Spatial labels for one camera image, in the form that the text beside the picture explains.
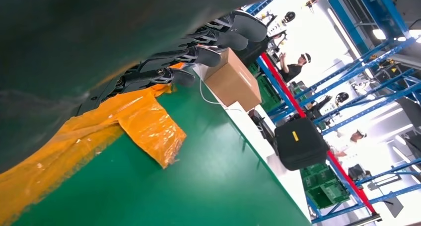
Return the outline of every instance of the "black case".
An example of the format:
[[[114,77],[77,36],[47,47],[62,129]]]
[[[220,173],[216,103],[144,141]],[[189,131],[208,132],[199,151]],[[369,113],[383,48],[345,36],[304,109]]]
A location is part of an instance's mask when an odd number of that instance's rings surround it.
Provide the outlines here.
[[[288,170],[298,170],[326,161],[329,146],[308,118],[277,127],[275,139],[279,158]]]

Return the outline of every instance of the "cardboard box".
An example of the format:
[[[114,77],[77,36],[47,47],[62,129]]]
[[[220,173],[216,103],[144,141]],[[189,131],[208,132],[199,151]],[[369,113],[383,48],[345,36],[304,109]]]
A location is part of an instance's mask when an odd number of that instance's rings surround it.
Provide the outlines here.
[[[231,49],[217,67],[208,68],[205,83],[226,106],[238,101],[249,111],[262,102],[257,80]]]

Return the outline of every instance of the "green workbench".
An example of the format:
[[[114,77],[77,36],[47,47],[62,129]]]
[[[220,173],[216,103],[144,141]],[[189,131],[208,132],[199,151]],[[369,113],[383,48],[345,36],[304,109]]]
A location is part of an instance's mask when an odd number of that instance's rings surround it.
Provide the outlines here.
[[[123,135],[14,225],[310,225],[198,82],[158,100],[187,134],[178,162],[162,170]]]

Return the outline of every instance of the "orange plastic sheet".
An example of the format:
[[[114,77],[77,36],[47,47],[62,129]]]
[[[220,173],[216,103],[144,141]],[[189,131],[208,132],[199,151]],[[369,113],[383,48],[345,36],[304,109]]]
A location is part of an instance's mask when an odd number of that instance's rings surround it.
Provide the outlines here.
[[[0,174],[0,225],[9,225],[126,132],[163,168],[174,162],[185,133],[155,97],[168,85],[119,94],[69,119],[35,154]]]

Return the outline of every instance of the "red beam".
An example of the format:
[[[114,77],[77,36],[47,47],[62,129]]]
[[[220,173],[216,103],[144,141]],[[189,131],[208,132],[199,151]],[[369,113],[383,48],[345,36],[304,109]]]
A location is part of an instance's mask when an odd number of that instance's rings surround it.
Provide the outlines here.
[[[297,100],[295,100],[294,96],[289,91],[288,87],[286,86],[285,82],[281,78],[281,75],[279,72],[275,69],[272,62],[269,60],[269,57],[266,53],[261,55],[263,62],[266,63],[266,66],[268,66],[268,69],[272,72],[272,75],[277,80],[278,84],[281,86],[281,89],[286,94],[294,108],[297,110],[300,117],[305,118],[306,115],[304,111],[301,109],[300,105],[298,104]],[[352,190],[355,191],[355,193],[360,197],[361,201],[365,204],[365,206],[371,211],[371,213],[375,214],[376,211],[374,210],[373,206],[371,205],[370,201],[368,200],[367,196],[365,195],[364,191],[358,190],[357,186],[354,184],[354,182],[351,180],[351,178],[346,174],[342,166],[339,164],[339,162],[336,160],[335,156],[328,151],[328,157],[331,160],[331,162],[336,166],[336,168],[339,170],[339,173],[344,176],[345,180],[348,182],[348,184],[351,186]]]

